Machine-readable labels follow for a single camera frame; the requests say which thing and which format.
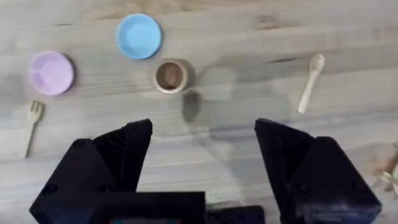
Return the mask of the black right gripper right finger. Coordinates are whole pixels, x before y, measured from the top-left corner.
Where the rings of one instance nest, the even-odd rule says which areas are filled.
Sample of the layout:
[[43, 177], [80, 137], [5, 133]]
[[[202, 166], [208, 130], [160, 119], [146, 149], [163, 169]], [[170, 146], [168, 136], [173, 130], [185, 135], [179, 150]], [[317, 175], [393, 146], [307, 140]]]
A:
[[255, 123], [281, 223], [372, 223], [382, 204], [336, 140]]

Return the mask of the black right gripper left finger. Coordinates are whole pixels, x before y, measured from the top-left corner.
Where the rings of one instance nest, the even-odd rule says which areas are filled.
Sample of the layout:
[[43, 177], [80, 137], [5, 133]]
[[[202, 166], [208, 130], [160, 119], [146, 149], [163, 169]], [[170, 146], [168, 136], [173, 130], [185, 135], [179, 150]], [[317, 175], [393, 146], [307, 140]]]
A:
[[152, 136], [143, 119], [69, 147], [29, 211], [38, 223], [92, 223], [93, 201], [135, 192]]

